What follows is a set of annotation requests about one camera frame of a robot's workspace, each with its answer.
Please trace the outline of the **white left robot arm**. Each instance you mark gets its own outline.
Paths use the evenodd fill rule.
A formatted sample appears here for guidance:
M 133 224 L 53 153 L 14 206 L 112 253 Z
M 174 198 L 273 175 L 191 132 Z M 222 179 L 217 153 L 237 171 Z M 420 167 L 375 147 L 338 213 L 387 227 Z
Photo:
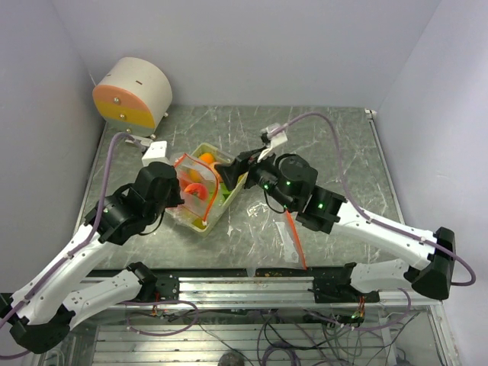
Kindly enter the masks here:
M 15 342 L 34 354 L 58 345 L 87 318 L 117 303 L 150 301 L 156 276 L 142 262 L 82 290 L 75 286 L 128 239 L 183 204 L 175 167 L 151 162 L 135 182 L 103 197 L 48 266 L 13 294 L 1 295 L 1 323 L 10 324 Z

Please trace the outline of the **clear bag orange zipper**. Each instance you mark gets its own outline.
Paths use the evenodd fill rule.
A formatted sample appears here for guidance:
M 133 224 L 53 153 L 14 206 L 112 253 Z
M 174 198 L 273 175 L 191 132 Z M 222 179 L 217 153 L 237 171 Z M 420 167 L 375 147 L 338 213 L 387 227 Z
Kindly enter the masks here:
M 223 203 L 219 178 L 210 166 L 184 153 L 174 164 L 184 200 L 179 209 L 185 209 L 198 220 L 199 226 L 206 228 L 215 220 L 217 211 Z

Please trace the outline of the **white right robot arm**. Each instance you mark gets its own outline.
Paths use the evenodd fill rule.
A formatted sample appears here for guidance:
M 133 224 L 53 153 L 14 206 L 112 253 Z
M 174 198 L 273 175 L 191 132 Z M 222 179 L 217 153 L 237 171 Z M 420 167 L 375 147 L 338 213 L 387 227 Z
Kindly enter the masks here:
M 246 175 L 246 188 L 260 187 L 285 213 L 294 213 L 303 227 L 326 234 L 355 236 L 394 255 L 374 264 L 353 264 L 350 275 L 336 283 L 344 301 L 372 291 L 407 287 L 433 299 L 446 300 L 453 284 L 455 234 L 416 229 L 388 220 L 353 204 L 352 199 L 321 188 L 318 171 L 297 154 L 259 159 L 259 150 L 239 154 L 216 170 L 228 188 Z

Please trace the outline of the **red toy tomato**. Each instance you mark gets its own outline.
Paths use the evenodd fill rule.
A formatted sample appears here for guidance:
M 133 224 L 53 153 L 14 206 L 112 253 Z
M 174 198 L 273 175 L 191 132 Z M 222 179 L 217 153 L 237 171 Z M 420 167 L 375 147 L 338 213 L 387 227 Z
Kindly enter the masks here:
M 184 189 L 186 198 L 197 199 L 200 201 L 206 201 L 209 198 L 209 191 L 207 187 L 202 183 L 190 183 Z

